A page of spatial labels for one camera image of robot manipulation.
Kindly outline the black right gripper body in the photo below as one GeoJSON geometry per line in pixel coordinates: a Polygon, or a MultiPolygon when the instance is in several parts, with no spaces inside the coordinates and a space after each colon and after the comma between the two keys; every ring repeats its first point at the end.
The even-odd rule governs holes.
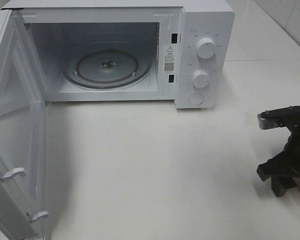
{"type": "Polygon", "coordinates": [[[284,150],[281,152],[280,167],[300,168],[300,116],[282,116],[280,126],[291,132],[284,150]]]}

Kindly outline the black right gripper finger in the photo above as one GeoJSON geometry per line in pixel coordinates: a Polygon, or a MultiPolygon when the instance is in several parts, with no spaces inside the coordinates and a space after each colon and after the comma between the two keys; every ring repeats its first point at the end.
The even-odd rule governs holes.
{"type": "Polygon", "coordinates": [[[292,177],[271,177],[271,189],[277,197],[282,197],[288,190],[298,188],[292,177]]]}
{"type": "Polygon", "coordinates": [[[300,155],[282,151],[258,165],[256,172],[263,182],[270,177],[300,178],[300,155]]]}

